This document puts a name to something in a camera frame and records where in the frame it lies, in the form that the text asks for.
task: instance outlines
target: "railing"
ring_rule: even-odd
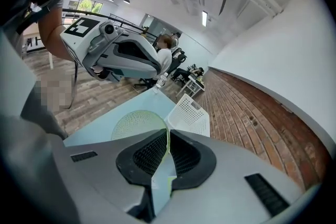
[[[77,10],[77,9],[68,9],[68,8],[64,8],[63,12],[71,12],[73,14],[66,14],[65,17],[62,17],[62,19],[72,19],[70,23],[63,23],[64,25],[71,25],[73,23],[74,19],[78,19],[80,17],[80,14],[85,14],[85,15],[91,15],[91,16],[98,16],[98,17],[102,17],[102,18],[106,18],[109,19],[111,21],[113,21],[113,24],[115,26],[118,26],[120,28],[123,28],[127,31],[131,31],[137,34],[141,34],[143,33],[144,29],[142,29],[141,27],[126,21],[124,19],[117,19],[117,16],[115,18],[111,17],[111,16],[106,16],[106,15],[102,15],[102,14],[98,14],[98,13],[93,13],[93,12],[86,12],[84,10]],[[154,43],[155,40],[157,39],[156,35],[153,35],[149,32],[146,32],[146,39],[150,42],[150,43]]]

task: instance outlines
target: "window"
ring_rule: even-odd
[[[68,4],[68,9],[77,9],[85,12],[99,13],[102,3],[93,0],[70,0]],[[79,17],[79,13],[67,12],[64,20],[65,25],[71,25],[75,18]]]

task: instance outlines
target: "fluorescent light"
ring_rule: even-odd
[[[202,25],[206,26],[206,21],[208,20],[208,12],[202,11]]]

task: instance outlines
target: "brick floor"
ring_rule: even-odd
[[[321,182],[331,158],[296,115],[257,88],[210,69],[196,101],[209,113],[211,137],[244,147],[302,189]]]

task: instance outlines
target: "person's arm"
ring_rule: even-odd
[[[38,21],[41,41],[46,49],[58,58],[73,61],[60,36],[64,29],[62,8],[52,9]]]

